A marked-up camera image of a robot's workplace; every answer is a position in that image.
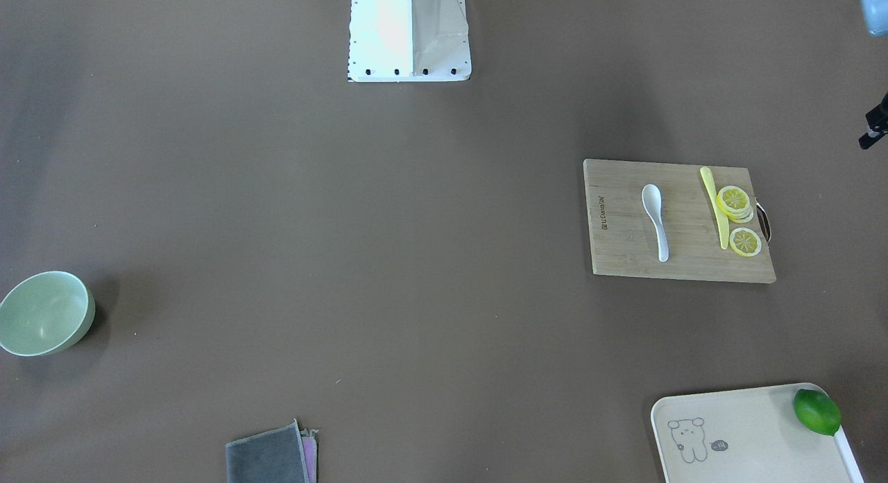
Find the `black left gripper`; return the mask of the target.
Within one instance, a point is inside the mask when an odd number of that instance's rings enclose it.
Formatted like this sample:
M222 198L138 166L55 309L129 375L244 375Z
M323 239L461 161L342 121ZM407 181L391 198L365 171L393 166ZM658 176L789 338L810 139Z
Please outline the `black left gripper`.
M857 145L862 150L869 150L887 134L887 103L888 95L885 94L880 103L866 113L868 131L857 139Z

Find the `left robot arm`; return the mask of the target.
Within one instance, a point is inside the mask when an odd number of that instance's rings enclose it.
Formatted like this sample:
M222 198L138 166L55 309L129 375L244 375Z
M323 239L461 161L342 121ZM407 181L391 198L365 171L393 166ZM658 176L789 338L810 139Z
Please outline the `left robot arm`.
M873 37L887 35L887 0L860 0L866 30ZM869 150L887 135L887 93L879 104L866 113L868 129L857 140L862 150Z

